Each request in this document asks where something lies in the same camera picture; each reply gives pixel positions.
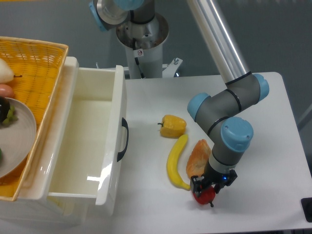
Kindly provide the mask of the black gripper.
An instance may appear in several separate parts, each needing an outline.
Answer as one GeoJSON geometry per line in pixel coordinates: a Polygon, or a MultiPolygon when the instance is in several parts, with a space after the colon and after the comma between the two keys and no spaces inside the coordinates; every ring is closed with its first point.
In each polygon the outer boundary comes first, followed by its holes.
{"type": "Polygon", "coordinates": [[[200,197],[202,193],[212,185],[215,185],[214,191],[218,194],[225,186],[231,186],[236,178],[237,173],[234,169],[229,169],[225,173],[220,173],[208,162],[202,176],[194,175],[191,177],[190,186],[195,197],[200,197]]]}

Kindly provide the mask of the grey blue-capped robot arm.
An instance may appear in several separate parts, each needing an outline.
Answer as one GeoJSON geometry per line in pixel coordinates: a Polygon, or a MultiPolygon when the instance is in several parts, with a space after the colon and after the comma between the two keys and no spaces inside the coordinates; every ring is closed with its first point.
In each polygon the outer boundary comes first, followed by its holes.
{"type": "MultiPolygon", "coordinates": [[[[206,41],[226,89],[215,96],[201,93],[188,103],[192,119],[214,142],[205,169],[191,174],[195,198],[217,194],[237,177],[235,166],[249,147],[253,128],[237,115],[263,100],[269,93],[268,82],[252,74],[242,58],[215,0],[190,0],[188,5],[206,41]]],[[[131,78],[162,76],[160,63],[148,62],[148,51],[167,38],[167,22],[155,12],[152,0],[93,0],[89,9],[101,29],[115,29],[119,41],[130,50],[127,58],[131,78]]]]}

